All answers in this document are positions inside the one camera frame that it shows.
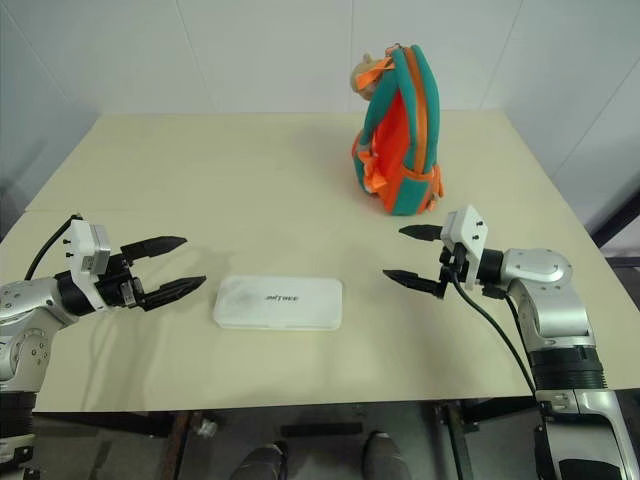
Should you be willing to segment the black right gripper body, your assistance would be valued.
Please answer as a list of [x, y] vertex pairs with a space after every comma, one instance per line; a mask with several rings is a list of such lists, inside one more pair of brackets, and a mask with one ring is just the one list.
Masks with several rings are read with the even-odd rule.
[[446, 289], [450, 283], [453, 285], [463, 284], [468, 272], [468, 260], [467, 249], [462, 243], [456, 242], [453, 247], [444, 246], [439, 262], [441, 264], [439, 274], [440, 289]]

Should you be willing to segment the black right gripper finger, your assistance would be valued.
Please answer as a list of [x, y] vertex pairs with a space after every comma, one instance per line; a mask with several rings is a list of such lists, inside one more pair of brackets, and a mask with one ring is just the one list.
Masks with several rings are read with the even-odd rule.
[[438, 299], [444, 298], [446, 284], [441, 281], [422, 278], [416, 273], [405, 270], [385, 269], [382, 273], [405, 288], [428, 293]]
[[408, 225], [399, 229], [403, 235], [411, 238], [433, 242], [441, 239], [442, 227], [438, 225]]

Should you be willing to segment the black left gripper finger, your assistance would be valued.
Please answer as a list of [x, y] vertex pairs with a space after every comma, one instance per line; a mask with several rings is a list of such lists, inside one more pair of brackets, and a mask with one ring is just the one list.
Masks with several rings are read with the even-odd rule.
[[127, 261], [135, 261], [141, 258], [152, 258], [180, 247], [187, 242], [186, 238], [178, 236], [159, 236], [123, 245], [121, 253]]
[[195, 276], [185, 277], [162, 284], [157, 290], [143, 295], [142, 309], [144, 311], [151, 311], [178, 301], [191, 292], [197, 290], [206, 280], [206, 276]]

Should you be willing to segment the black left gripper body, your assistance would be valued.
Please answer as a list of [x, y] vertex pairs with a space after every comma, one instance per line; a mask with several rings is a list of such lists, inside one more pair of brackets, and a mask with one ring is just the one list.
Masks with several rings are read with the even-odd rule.
[[130, 270], [130, 263], [123, 254], [109, 258], [106, 270], [98, 275], [96, 289], [106, 305], [110, 307], [139, 307], [150, 309], [141, 280]]

